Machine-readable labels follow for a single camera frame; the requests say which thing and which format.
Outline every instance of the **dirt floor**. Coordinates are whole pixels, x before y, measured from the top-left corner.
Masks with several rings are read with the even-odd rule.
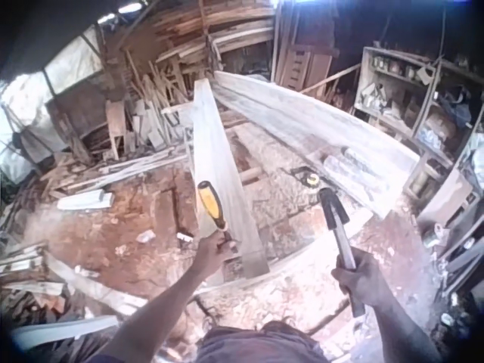
[[[302,186],[287,172],[304,165],[303,159],[250,124],[232,128],[229,138],[239,172],[263,168],[263,174],[244,190],[269,264],[274,266],[313,242],[318,245],[291,269],[268,281],[203,293],[201,305],[187,307],[169,345],[186,357],[196,352],[196,343],[210,320],[202,306],[217,324],[247,329],[290,317],[300,330],[315,332],[314,338],[329,357],[336,358],[355,345],[358,354],[354,360],[368,355],[359,353],[362,346],[366,346],[365,352],[378,352],[372,315],[360,334],[363,343],[357,344],[348,334],[349,313],[343,309],[346,297],[330,276],[337,246],[331,238],[321,237],[328,234],[324,234],[326,225],[316,190]],[[55,205],[38,208],[27,218],[24,240],[47,240],[50,251],[70,267],[98,271],[98,281],[108,287],[153,298],[180,278],[194,255],[196,245],[176,237],[177,232],[197,233],[191,174],[186,164],[176,163],[118,182],[109,191],[115,194],[110,209],[66,212]],[[342,198],[350,218],[362,211],[348,197]],[[156,237],[145,244],[137,242],[138,235],[148,230]],[[426,326],[436,286],[429,253],[421,245],[406,201],[400,200],[384,221],[373,217],[352,244],[375,255],[399,301],[412,318]],[[225,267],[226,281],[241,278],[237,264],[236,260]],[[319,329],[342,310],[338,318]]]

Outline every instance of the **hand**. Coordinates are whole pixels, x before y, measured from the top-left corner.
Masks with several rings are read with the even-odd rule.
[[[200,239],[194,263],[190,270],[199,275],[203,280],[213,275],[222,266],[226,259],[233,257],[231,248],[234,241],[224,244],[225,238],[222,231],[215,231],[209,237]]]
[[[352,247],[356,271],[336,267],[331,274],[365,305],[378,308],[393,301],[393,294],[383,277],[377,260],[365,251]]]

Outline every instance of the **shelving unit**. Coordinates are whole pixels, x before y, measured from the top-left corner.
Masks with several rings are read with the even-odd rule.
[[[427,85],[424,85],[420,77],[416,76],[417,71],[421,68],[424,68],[430,80]],[[478,95],[480,97],[480,92],[484,89],[484,78],[461,69],[447,60],[440,59],[432,63],[430,59],[416,54],[370,47],[364,48],[363,51],[355,109],[369,115],[371,125],[384,126],[386,132],[420,154],[420,162],[405,185],[405,192],[421,206],[433,197],[450,172],[460,166],[464,150],[482,122],[484,103],[481,104],[479,114],[473,113],[473,118],[467,128],[458,130],[455,132],[455,136],[449,139],[454,143],[452,149],[448,148],[446,144],[449,140],[441,139],[442,149],[438,150],[417,137],[424,127],[430,126],[427,121],[429,115],[435,112],[432,107],[441,107],[434,100],[434,94],[444,91],[445,82],[443,80],[448,82],[454,79],[462,81],[463,84],[474,84],[472,97],[475,98]],[[385,101],[390,100],[396,105],[390,102],[385,104]],[[400,116],[401,120],[388,116],[387,111],[383,113],[383,109],[396,110],[396,117]],[[416,183],[418,179],[421,181],[422,178],[426,182],[419,182],[419,184],[424,186],[418,192],[413,191],[411,187],[416,186],[414,182]]]

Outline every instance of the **hammer head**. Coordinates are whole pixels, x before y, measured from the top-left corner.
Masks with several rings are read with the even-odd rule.
[[[336,213],[340,217],[340,221],[342,224],[345,225],[349,222],[349,217],[346,214],[346,211],[343,208],[340,199],[331,188],[322,188],[318,192],[318,196],[319,201],[321,202],[321,206],[323,207],[327,228],[330,231],[336,229],[337,226],[336,219],[334,218],[334,213]]]

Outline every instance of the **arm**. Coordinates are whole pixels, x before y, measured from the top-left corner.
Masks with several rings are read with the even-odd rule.
[[[381,274],[378,262],[370,254],[352,249],[356,271],[335,268],[331,274],[377,316],[386,362],[427,363],[441,361],[432,340],[407,315],[393,296]]]
[[[217,231],[200,240],[194,263],[168,290],[139,309],[99,352],[124,362],[151,361],[182,315],[197,287],[231,257],[234,242],[222,245]]]

